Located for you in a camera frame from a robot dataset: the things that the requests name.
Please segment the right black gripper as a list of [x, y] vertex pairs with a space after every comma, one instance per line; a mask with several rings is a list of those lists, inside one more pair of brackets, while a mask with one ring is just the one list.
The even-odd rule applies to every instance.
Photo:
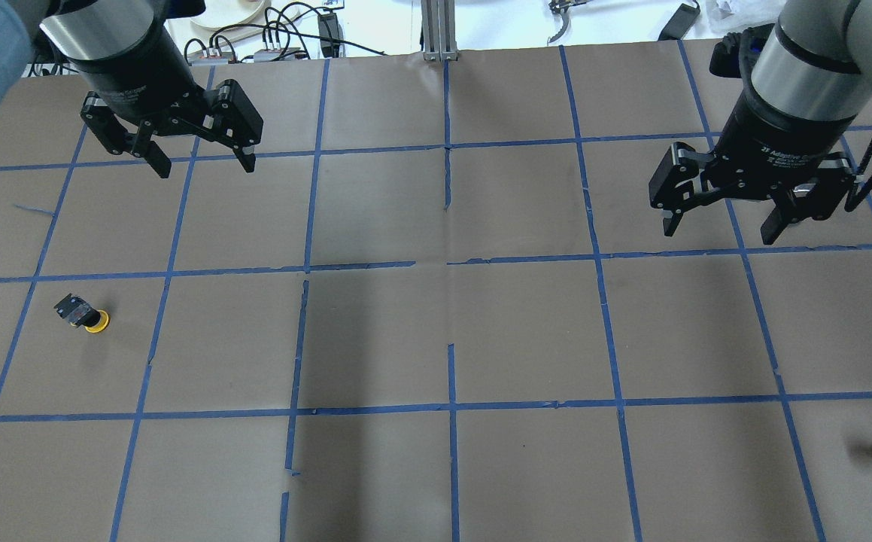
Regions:
[[793, 117], [746, 87], [712, 152], [672, 143], [653, 172], [649, 202], [661, 210], [664, 236], [674, 236], [685, 213], [717, 202], [721, 189], [732, 199], [773, 200], [760, 227], [764, 245], [790, 225], [830, 219], [858, 184], [846, 155], [829, 154], [851, 122]]

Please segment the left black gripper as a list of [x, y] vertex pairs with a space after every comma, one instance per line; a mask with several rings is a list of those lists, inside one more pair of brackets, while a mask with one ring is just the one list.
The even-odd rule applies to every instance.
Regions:
[[196, 135], [229, 148], [247, 174], [256, 171], [264, 120], [246, 90], [234, 79], [214, 90], [199, 86], [165, 29], [150, 29], [108, 58], [76, 59], [74, 67], [92, 90], [81, 119], [109, 154], [129, 154], [168, 178], [171, 159], [153, 137]]

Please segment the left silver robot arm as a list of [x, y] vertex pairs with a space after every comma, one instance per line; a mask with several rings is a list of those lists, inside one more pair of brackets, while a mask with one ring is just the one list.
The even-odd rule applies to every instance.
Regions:
[[205, 8], [202, 1], [0, 1], [0, 103], [44, 35], [88, 83], [79, 114], [109, 154], [142, 159], [167, 178], [172, 162], [156, 138], [190, 135], [225, 145], [250, 174], [263, 117], [237, 81], [199, 86], [165, 28]]

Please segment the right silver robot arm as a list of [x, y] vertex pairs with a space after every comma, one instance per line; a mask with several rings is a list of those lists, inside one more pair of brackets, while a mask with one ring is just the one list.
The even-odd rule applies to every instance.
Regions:
[[760, 227], [770, 245], [869, 195], [872, 175], [862, 181], [835, 147], [872, 97], [872, 1], [788, 1], [776, 23], [727, 35], [709, 69], [742, 92], [711, 151], [673, 143], [650, 178], [666, 236], [697, 207], [772, 200]]

